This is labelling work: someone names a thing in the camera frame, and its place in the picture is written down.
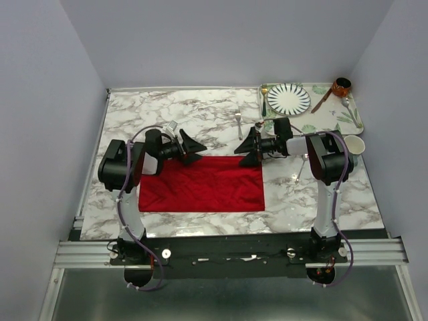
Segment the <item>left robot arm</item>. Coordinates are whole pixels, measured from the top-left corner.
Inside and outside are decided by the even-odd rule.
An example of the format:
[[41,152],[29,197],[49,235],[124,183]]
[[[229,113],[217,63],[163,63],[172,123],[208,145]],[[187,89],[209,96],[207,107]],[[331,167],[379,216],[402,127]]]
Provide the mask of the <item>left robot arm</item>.
[[130,242],[125,256],[134,264],[143,263],[148,256],[148,247],[140,241],[146,229],[140,219],[137,187],[141,176],[159,175],[164,162],[176,159],[190,165],[202,159],[199,154],[207,147],[191,138],[183,129],[179,135],[159,125],[144,127],[144,141],[110,141],[98,167],[98,180],[111,192],[121,224],[119,239]]

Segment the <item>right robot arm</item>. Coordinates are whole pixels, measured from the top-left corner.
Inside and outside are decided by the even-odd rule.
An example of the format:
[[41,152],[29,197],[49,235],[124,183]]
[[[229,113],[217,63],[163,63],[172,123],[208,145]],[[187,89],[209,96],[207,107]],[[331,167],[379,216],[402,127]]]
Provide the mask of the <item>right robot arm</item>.
[[318,184],[317,213],[308,255],[314,261],[324,261],[338,251],[344,239],[339,228],[340,187],[353,171],[354,161],[338,130],[294,136],[289,118],[273,118],[272,122],[273,138],[262,138],[261,125],[255,124],[233,153],[245,155],[239,162],[241,167],[260,165],[265,155],[275,152],[282,156],[308,155],[312,176]]

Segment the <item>red cloth napkin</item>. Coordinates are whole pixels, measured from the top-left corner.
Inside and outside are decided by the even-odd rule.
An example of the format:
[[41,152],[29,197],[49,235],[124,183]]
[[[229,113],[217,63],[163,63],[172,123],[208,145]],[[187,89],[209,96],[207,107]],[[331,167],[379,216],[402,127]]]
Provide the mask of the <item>red cloth napkin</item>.
[[184,165],[167,160],[159,175],[143,175],[141,212],[235,213],[265,210],[261,165],[242,167],[241,156],[204,156]]

